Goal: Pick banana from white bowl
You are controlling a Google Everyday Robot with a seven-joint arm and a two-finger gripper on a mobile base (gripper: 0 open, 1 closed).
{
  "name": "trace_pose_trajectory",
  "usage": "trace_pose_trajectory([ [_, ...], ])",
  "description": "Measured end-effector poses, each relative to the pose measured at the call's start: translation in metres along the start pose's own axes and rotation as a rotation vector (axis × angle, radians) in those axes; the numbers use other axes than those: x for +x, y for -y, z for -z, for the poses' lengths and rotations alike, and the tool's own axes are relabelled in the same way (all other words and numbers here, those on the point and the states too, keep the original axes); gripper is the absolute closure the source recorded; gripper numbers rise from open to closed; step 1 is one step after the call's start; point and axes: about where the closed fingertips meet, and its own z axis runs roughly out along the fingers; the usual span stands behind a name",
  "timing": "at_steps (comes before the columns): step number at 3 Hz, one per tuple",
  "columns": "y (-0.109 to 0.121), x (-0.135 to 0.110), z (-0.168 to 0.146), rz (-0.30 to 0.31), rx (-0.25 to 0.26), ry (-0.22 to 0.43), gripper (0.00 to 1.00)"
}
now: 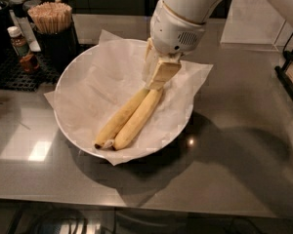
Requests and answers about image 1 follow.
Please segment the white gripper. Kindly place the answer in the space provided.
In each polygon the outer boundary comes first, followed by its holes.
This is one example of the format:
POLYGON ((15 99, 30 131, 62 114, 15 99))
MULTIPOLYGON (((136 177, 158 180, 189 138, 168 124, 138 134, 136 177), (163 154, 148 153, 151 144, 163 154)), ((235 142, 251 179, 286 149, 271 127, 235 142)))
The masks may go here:
POLYGON ((143 80, 151 90, 159 90, 181 69, 177 58, 163 55, 186 55, 192 52, 205 33, 205 23, 194 23, 174 12, 159 0, 150 20, 150 38, 146 42, 143 80))

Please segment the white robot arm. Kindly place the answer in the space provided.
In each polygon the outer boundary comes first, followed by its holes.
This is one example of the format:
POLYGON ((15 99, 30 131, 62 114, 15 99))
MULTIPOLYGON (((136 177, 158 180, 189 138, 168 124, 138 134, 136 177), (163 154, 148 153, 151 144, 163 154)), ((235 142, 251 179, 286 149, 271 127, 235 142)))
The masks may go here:
MULTIPOLYGON (((206 22, 223 0, 159 0, 150 20, 143 80, 160 89, 181 68, 181 57, 196 49, 206 22)), ((266 0, 293 27, 293 0, 266 0)))

